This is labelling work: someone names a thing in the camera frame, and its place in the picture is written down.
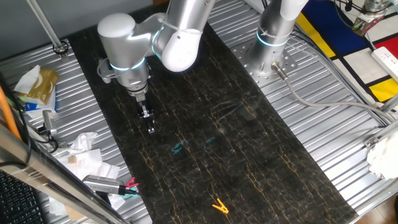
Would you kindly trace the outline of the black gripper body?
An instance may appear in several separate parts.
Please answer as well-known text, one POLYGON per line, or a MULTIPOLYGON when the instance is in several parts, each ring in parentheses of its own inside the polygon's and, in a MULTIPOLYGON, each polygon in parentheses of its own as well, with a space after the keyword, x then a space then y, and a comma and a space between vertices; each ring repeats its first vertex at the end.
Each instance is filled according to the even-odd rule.
POLYGON ((147 119, 153 117, 153 110, 149 103, 149 100, 146 99, 145 95, 136 96, 136 103, 138 107, 138 115, 141 118, 147 119))

